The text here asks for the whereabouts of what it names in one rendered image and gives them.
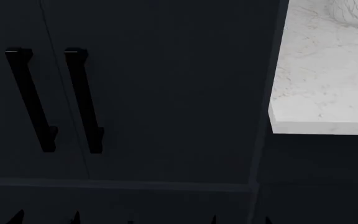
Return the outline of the white marble round vessel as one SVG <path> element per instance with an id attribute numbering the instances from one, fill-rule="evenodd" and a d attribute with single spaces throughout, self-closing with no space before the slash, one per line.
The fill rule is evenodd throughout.
<path id="1" fill-rule="evenodd" d="M 328 11 L 337 22 L 358 26 L 358 0 L 329 0 Z"/>

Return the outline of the dark navy tall cabinet frame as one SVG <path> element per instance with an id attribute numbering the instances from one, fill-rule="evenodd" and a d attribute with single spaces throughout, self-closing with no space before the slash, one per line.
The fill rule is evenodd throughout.
<path id="1" fill-rule="evenodd" d="M 279 8 L 278 8 L 277 14 L 278 14 L 279 10 L 280 10 L 280 0 L 279 0 Z M 65 85 L 65 82 L 64 82 L 64 79 L 63 79 L 63 85 L 65 87 L 66 93 L 68 93 L 66 85 Z M 262 98 L 262 107 L 261 107 L 260 118 L 262 117 L 262 109 L 264 109 L 266 107 L 266 104 L 263 101 L 264 98 L 265 98 L 265 87 L 264 87 L 264 96 Z M 85 154 L 84 154 L 84 151 L 83 151 L 82 146 L 81 146 L 80 137 L 79 137 L 77 126 L 76 126 L 76 123 L 75 123 L 75 120 L 74 120 L 74 117 L 73 117 L 73 110 L 72 110 L 69 98 L 68 98 L 68 105 L 69 105 L 70 111 L 72 113 L 73 124 L 74 124 L 74 127 L 76 128 L 77 138 L 78 138 L 79 145 L 80 145 L 80 148 L 81 148 L 82 153 L 83 153 L 85 166 L 86 166 L 86 169 L 87 169 L 87 172 L 88 172 L 88 167 L 86 165 Z M 8 178 L 23 179 L 23 178 L 17 178 L 17 177 L 0 177 L 0 179 L 8 179 Z M 122 186 L 122 187 L 125 187 L 125 188 L 129 188 L 129 187 L 147 188 L 148 186 L 153 186 L 153 187 L 167 186 L 167 187 L 169 187 L 171 189 L 175 189 L 175 188 L 178 188 L 179 186 L 190 186 L 191 189 L 195 189 L 195 188 L 197 188 L 199 186 L 204 187 L 204 188 L 207 188 L 207 187 L 210 187 L 210 186 L 217 186 L 219 189 L 223 189 L 223 188 L 227 188 L 228 186 L 240 187 L 240 186 L 244 185 L 244 184 L 224 184 L 224 183 L 212 183 L 212 184 L 209 184 L 209 183 L 205 183 L 205 182 L 156 182 L 156 181 L 143 182 L 143 181 L 123 181 L 123 180 L 93 180 L 93 179 L 90 178 L 89 172 L 88 172 L 88 178 L 87 179 L 62 179 L 62 180 L 82 180 L 84 182 L 94 182 L 94 183 L 99 184 L 101 186 L 104 186 L 106 184 L 118 184 L 119 186 Z"/>

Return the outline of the wide dark navy cabinet door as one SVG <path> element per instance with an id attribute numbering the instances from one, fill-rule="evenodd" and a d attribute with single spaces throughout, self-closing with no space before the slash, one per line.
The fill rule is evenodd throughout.
<path id="1" fill-rule="evenodd" d="M 245 184 L 279 0 L 41 0 L 93 180 Z M 85 70 L 90 153 L 64 51 Z"/>

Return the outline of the dark navy base cabinet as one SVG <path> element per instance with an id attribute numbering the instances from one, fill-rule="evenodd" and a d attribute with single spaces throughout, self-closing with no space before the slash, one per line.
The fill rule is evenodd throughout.
<path id="1" fill-rule="evenodd" d="M 252 224 L 358 224 L 358 136 L 267 130 Z"/>

